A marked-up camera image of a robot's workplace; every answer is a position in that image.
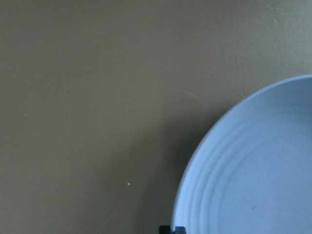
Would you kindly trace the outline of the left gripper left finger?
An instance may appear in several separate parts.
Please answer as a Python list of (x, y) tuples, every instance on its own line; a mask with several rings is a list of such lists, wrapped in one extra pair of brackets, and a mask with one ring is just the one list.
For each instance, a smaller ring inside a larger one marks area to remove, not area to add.
[(159, 234), (172, 234), (172, 230), (170, 225), (161, 225), (158, 228), (158, 233)]

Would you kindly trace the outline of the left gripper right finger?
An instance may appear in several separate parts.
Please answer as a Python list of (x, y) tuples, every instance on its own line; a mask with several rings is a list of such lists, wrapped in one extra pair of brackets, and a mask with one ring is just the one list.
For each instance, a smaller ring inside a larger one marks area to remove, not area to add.
[(175, 227), (175, 234), (186, 234), (185, 227)]

